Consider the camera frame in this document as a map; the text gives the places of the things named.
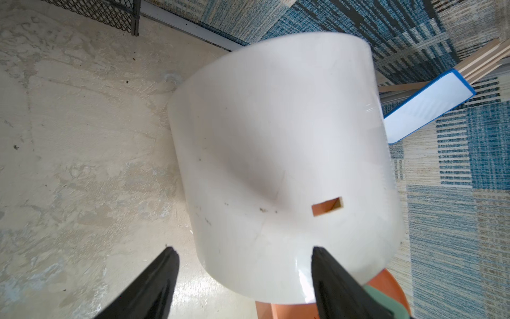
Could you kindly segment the white round drawer cabinet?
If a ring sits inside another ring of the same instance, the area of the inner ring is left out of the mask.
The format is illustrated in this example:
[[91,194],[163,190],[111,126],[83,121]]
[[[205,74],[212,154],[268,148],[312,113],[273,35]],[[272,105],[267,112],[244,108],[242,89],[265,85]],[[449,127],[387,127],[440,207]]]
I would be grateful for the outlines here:
[[300,33],[197,71],[167,104],[197,256],[263,303],[315,300],[323,247],[360,284],[405,228],[369,44]]

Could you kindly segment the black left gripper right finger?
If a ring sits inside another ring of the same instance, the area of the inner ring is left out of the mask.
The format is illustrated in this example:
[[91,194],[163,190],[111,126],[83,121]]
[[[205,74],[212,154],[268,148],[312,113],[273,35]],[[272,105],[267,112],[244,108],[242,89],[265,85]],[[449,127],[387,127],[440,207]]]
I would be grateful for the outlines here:
[[320,318],[393,318],[323,247],[312,253],[312,280]]

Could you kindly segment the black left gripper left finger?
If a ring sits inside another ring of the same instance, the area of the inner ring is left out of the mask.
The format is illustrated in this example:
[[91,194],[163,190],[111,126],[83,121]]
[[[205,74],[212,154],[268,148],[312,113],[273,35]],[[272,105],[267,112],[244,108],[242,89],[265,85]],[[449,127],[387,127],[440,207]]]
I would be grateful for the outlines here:
[[168,318],[178,273],[179,255],[166,247],[96,319]]

